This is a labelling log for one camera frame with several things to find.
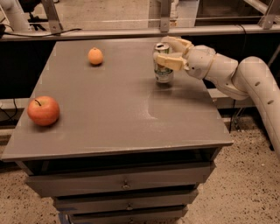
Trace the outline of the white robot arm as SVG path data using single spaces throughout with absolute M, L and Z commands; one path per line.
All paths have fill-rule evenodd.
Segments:
M 280 88 L 262 59 L 251 56 L 237 61 L 211 47 L 169 36 L 155 44 L 153 59 L 161 68 L 184 70 L 196 79 L 210 81 L 235 100 L 249 97 L 280 157 Z

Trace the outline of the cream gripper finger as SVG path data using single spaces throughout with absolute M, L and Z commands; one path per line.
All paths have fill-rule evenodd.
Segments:
M 181 55 L 186 55 L 193 48 L 193 43 L 183 38 L 165 36 L 161 41 L 170 46 L 169 54 L 180 53 Z
M 180 52 L 175 53 L 153 53 L 153 59 L 162 67 L 170 68 L 174 71 L 189 70 L 188 62 Z

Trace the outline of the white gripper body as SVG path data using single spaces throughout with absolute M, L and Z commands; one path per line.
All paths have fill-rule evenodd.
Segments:
M 205 45 L 196 45 L 192 47 L 185 56 L 186 73 L 194 78 L 202 80 L 206 77 L 216 51 Z

